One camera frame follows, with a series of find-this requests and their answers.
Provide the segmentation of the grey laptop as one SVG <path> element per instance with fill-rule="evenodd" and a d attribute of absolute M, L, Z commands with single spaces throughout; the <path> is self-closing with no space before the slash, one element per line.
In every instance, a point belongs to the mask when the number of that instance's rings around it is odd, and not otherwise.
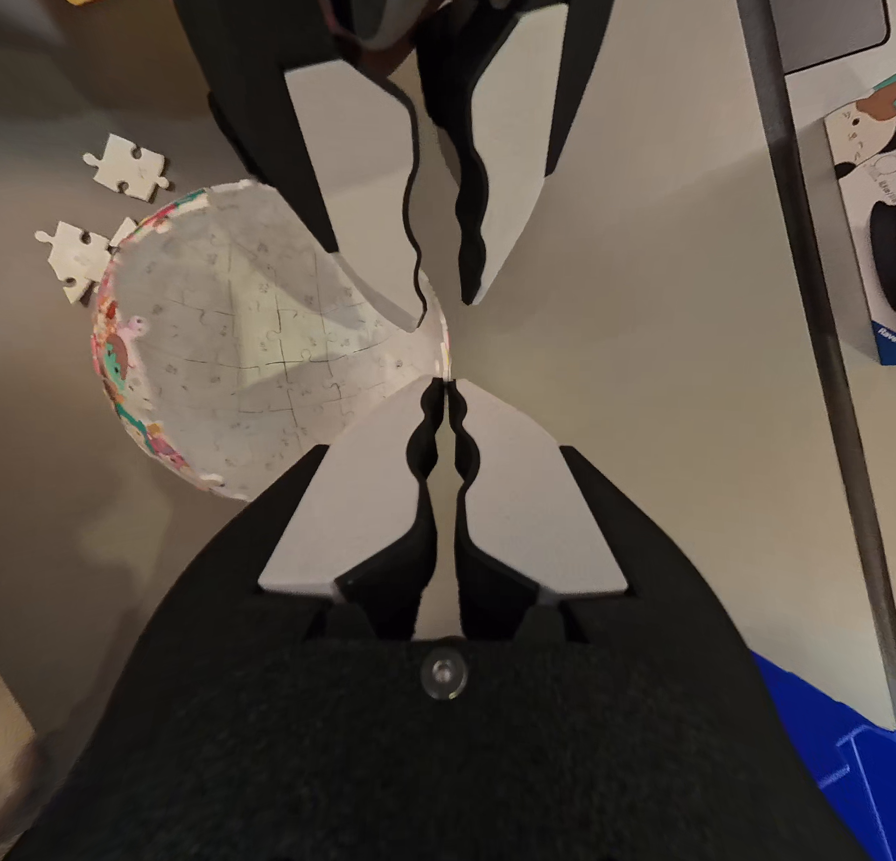
<path fill-rule="evenodd" d="M 770 0 L 786 75 L 885 45 L 888 0 Z"/>

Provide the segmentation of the colourful puzzle ball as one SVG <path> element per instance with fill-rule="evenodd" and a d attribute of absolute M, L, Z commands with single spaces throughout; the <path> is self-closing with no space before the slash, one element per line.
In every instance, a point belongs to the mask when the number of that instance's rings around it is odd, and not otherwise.
<path fill-rule="evenodd" d="M 446 378 L 449 334 L 427 313 L 382 317 L 280 194 L 243 180 L 145 219 L 96 295 L 95 370 L 137 447 L 192 485 L 252 501 L 420 376 Z"/>

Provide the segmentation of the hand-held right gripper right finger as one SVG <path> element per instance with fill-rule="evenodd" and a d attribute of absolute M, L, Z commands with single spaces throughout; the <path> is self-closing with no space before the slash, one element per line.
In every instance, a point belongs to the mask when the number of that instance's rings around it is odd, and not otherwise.
<path fill-rule="evenodd" d="M 623 596 L 629 583 L 553 436 L 467 379 L 448 385 L 448 404 L 463 635 L 511 639 L 537 606 Z"/>

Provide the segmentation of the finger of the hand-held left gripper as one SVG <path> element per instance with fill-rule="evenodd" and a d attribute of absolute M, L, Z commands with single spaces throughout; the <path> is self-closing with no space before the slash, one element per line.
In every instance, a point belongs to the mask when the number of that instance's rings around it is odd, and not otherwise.
<path fill-rule="evenodd" d="M 409 225 L 420 164 L 409 97 L 350 63 L 307 65 L 284 79 L 334 236 L 330 255 L 380 315 L 415 332 L 427 302 Z"/>
<path fill-rule="evenodd" d="M 460 164 L 462 300 L 487 294 L 546 180 L 567 4 L 522 12 L 476 7 L 454 37 L 449 135 Z"/>

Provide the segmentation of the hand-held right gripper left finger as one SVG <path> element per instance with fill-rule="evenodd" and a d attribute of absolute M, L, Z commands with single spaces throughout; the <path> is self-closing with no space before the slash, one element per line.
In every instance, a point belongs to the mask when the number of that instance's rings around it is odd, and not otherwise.
<path fill-rule="evenodd" d="M 325 450 L 258 579 L 269 593 L 356 605 L 381 639 L 411 639 L 438 556 L 427 480 L 444 381 L 422 376 Z"/>

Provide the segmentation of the puzzle ball cardboard box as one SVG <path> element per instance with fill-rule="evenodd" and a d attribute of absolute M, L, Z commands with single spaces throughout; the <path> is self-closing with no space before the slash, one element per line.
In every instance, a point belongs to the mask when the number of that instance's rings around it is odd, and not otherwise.
<path fill-rule="evenodd" d="M 877 361 L 895 365 L 895 76 L 832 111 L 824 128 Z"/>

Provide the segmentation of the blue plastic bin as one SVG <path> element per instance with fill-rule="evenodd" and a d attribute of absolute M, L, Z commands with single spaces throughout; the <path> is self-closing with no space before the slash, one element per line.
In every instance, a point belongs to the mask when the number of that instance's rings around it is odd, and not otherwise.
<path fill-rule="evenodd" d="M 812 778 L 873 859 L 895 858 L 895 732 L 754 653 Z"/>

